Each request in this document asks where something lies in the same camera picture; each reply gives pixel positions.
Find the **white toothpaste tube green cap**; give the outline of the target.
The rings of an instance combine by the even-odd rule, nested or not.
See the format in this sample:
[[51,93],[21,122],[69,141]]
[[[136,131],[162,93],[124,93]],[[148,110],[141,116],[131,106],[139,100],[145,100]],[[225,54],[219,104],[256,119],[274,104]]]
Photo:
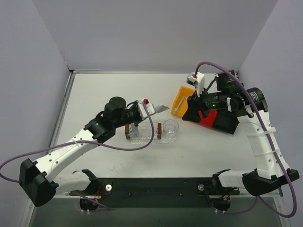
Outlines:
[[164,105],[155,105],[154,110],[155,110],[155,113],[159,114],[159,113],[162,113],[166,110],[169,110],[169,107],[164,106]]

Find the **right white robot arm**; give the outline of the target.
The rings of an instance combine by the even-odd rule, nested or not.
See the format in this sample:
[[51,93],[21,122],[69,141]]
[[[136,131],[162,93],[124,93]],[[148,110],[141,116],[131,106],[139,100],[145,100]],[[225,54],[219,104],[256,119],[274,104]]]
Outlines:
[[225,73],[214,78],[217,92],[205,88],[202,73],[190,73],[187,83],[195,92],[187,98],[187,110],[182,120],[234,134],[238,125],[244,128],[257,162],[255,170],[222,170],[213,174],[213,187],[217,193],[232,188],[246,189],[253,196],[272,192],[287,184],[283,171],[291,181],[299,179],[298,171],[285,162],[274,138],[274,127],[269,120],[268,105],[259,88],[247,89],[248,99],[238,84]]

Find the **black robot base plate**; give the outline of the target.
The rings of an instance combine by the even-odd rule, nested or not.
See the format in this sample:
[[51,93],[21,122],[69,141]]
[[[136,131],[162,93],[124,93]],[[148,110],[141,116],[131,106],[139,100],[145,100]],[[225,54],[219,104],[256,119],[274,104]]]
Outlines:
[[207,208],[211,199],[239,195],[204,178],[98,178],[81,195],[115,208]]

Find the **brown wooden tray foot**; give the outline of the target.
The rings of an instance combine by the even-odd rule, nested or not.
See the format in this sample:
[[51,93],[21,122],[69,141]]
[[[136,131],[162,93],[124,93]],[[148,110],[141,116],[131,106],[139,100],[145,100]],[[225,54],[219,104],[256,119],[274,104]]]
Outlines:
[[130,125],[129,125],[129,124],[127,124],[127,125],[125,126],[125,138],[126,138],[127,140],[130,139]]
[[162,124],[157,124],[157,139],[160,140],[162,138]]

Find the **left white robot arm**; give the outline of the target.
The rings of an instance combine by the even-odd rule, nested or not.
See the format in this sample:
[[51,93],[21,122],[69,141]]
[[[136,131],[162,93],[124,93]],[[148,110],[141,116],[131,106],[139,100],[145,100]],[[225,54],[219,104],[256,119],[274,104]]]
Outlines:
[[144,101],[129,105],[121,97],[113,97],[104,110],[90,120],[67,145],[58,147],[50,154],[31,161],[29,158],[20,165],[19,185],[36,207],[49,202],[54,195],[66,191],[83,191],[93,194],[97,182],[89,172],[77,172],[64,179],[60,172],[86,152],[103,145],[112,138],[116,129],[134,123],[139,124],[148,117]]

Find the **light blue toothbrush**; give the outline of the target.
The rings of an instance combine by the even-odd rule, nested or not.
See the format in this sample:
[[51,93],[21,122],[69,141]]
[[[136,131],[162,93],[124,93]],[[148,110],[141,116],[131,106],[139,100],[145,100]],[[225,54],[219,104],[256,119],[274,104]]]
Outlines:
[[174,111],[173,111],[174,114],[176,114],[178,112],[178,109],[181,106],[181,104],[184,101],[184,99],[185,99],[185,96],[182,96],[181,99],[180,99],[180,101],[178,102],[178,104],[175,105]]

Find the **clear plastic cup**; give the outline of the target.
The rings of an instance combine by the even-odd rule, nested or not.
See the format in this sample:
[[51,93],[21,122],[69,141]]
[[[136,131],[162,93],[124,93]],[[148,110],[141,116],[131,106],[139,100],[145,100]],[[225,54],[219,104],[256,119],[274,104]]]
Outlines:
[[166,135],[167,139],[174,140],[177,138],[179,131],[179,124],[173,119],[168,119],[163,123],[163,132]]

